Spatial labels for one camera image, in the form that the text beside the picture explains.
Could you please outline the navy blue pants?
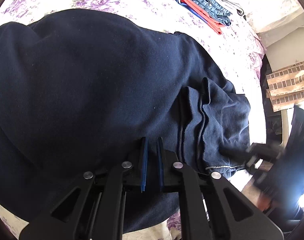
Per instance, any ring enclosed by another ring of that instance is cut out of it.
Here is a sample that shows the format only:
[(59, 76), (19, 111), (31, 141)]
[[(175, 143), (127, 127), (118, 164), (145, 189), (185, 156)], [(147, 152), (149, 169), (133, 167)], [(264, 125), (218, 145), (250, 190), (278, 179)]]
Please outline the navy blue pants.
[(225, 156), (249, 146), (247, 98), (183, 33), (72, 9), (0, 26), (0, 205), (25, 221), (72, 181), (105, 170), (149, 140), (196, 171), (232, 176)]

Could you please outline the beige checked curtain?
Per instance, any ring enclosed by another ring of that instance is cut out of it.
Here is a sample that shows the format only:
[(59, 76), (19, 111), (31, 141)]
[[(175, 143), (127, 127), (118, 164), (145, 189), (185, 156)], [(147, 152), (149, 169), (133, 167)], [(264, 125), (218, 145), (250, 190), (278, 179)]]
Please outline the beige checked curtain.
[(304, 61), (281, 68), (266, 76), (267, 94), (274, 112), (304, 101)]

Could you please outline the purple floral bed sheet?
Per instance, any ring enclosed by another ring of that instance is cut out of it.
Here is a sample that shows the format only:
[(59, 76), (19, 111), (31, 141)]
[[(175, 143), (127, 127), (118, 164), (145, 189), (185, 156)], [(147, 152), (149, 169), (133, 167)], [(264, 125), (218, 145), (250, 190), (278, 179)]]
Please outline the purple floral bed sheet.
[[(249, 145), (251, 142), (265, 140), (264, 113), (258, 78), (263, 49), (252, 28), (243, 18), (234, 17), (232, 25), (225, 27), (223, 33), (218, 35), (175, 0), (25, 1), (30, 5), (27, 10), (23, 10), (21, 5), (14, 2), (7, 2), (5, 12), (0, 13), (0, 26), (10, 22), (30, 25), (56, 12), (84, 9), (115, 14), (144, 29), (165, 34), (178, 32), (192, 37), (209, 54), (225, 79), (233, 84), (236, 93), (247, 98), (250, 105)], [(237, 163), (236, 165), (235, 173), (226, 178), (234, 179), (243, 175), (241, 166)], [(151, 188), (156, 185), (157, 183), (147, 183), (147, 191), (130, 195), (125, 210), (125, 232), (159, 224), (178, 210), (177, 194), (152, 192)]]

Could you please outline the folded red garment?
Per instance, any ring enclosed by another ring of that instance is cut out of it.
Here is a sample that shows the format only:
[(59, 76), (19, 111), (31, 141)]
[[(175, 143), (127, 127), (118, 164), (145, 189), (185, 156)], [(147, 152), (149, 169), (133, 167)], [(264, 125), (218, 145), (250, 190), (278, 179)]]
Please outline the folded red garment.
[(209, 26), (209, 28), (211, 28), (215, 33), (217, 33), (218, 35), (222, 34), (221, 27), (223, 27), (224, 25), (220, 24), (218, 21), (211, 18), (211, 16), (209, 16), (209, 14), (204, 9), (202, 9), (200, 6), (198, 6), (191, 0), (176, 0), (176, 1), (180, 5), (187, 8), (190, 12), (192, 12), (199, 19), (204, 21)]

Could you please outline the white lace headboard cover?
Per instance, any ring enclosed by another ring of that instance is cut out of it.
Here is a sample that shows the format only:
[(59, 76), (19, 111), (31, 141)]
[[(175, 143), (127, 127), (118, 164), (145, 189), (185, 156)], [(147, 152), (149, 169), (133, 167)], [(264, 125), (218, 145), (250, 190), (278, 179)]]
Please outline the white lace headboard cover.
[(304, 15), (298, 0), (241, 0), (241, 5), (256, 33), (272, 30)]

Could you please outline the folded blue jeans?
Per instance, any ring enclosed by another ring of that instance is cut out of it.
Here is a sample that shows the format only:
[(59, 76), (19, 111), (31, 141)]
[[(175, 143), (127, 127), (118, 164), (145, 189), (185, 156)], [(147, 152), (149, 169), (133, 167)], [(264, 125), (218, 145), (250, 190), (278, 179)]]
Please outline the folded blue jeans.
[(217, 0), (191, 0), (195, 4), (197, 4), (200, 8), (204, 9), (211, 18), (223, 24), (227, 27), (231, 25), (231, 21), (229, 16), (231, 13), (229, 10), (223, 7), (222, 2), (218, 2)]

